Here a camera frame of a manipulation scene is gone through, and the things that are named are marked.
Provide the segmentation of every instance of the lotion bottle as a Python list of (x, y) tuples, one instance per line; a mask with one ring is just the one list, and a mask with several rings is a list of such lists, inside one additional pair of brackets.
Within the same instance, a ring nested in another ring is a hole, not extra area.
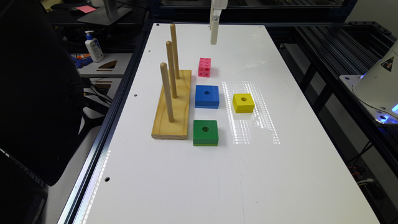
[(104, 58), (104, 54), (102, 53), (100, 44), (98, 43), (98, 40), (96, 38), (93, 38), (91, 35), (92, 30), (85, 31), (86, 32), (86, 37), (87, 40), (85, 42), (88, 53), (90, 53), (91, 58), (93, 59), (93, 62), (100, 62)]

